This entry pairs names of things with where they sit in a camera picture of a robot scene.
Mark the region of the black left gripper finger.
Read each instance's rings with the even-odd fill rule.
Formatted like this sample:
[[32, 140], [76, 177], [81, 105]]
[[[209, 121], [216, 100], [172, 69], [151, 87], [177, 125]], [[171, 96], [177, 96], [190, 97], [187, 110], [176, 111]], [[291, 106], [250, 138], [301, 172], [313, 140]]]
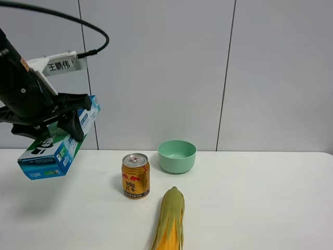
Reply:
[[49, 129], [47, 126], [26, 126], [13, 124], [11, 133], [14, 135], [24, 136], [31, 139], [40, 139], [49, 137]]
[[77, 142], [83, 142], [84, 132], [81, 127], [78, 110], [90, 111], [92, 101], [88, 94], [59, 93], [57, 127], [66, 131]]

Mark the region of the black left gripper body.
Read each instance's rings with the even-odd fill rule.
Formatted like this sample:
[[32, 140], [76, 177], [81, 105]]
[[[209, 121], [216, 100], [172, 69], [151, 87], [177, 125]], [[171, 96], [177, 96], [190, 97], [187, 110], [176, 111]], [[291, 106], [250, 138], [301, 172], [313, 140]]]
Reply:
[[1, 122], [37, 127], [75, 113], [72, 95], [55, 96], [1, 31]]

